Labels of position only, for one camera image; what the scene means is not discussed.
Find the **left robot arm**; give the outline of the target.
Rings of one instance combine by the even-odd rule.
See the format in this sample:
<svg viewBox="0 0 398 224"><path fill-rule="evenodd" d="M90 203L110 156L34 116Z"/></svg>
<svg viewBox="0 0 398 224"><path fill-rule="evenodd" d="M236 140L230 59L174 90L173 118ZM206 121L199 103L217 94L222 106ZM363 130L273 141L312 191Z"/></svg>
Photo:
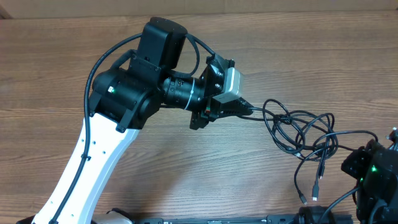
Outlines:
<svg viewBox="0 0 398 224"><path fill-rule="evenodd" d="M120 209L102 215L94 210L116 164L152 115L161 108L186 110L190 128L197 130L219 118L252 114L233 60L210 50L199 77L176 71L185 42L195 51L205 48L180 24L152 17L135 39L137 49L108 70L92 68L74 152L48 201L26 223L132 223Z"/></svg>

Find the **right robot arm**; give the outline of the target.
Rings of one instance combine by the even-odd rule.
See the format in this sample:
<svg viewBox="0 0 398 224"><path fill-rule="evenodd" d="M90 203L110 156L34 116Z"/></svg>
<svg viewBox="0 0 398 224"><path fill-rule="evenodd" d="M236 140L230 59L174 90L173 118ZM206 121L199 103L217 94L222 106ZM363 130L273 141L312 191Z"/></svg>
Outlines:
<svg viewBox="0 0 398 224"><path fill-rule="evenodd" d="M360 223L397 223L397 128L384 147L375 140L352 152L341 170L357 180L356 217Z"/></svg>

